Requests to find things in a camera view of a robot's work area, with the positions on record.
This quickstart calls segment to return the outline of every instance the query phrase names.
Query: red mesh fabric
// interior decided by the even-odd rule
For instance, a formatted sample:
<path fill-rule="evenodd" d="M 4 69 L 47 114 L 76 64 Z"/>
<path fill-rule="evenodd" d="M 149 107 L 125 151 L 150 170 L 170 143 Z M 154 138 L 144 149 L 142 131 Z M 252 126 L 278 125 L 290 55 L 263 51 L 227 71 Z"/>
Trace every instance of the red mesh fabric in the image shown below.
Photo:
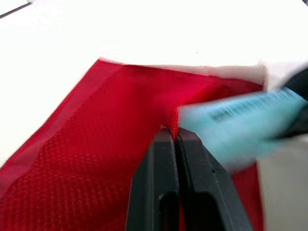
<path fill-rule="evenodd" d="M 256 90 L 242 80 L 97 61 L 1 168 L 1 227 L 123 231 L 131 177 L 162 124 L 176 134 L 177 106 Z M 263 230 L 256 166 L 234 180 Z"/>

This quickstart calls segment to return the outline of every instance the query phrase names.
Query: white table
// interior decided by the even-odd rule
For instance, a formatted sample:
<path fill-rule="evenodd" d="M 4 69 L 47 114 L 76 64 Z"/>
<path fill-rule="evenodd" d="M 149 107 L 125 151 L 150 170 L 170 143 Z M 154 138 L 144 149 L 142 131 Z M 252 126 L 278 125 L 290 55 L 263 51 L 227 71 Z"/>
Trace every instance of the white table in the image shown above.
<path fill-rule="evenodd" d="M 273 86 L 308 60 L 307 22 L 301 0 L 35 0 L 0 21 L 0 165 L 100 56 L 130 64 L 262 61 Z M 283 224 L 286 214 L 274 216 Z"/>

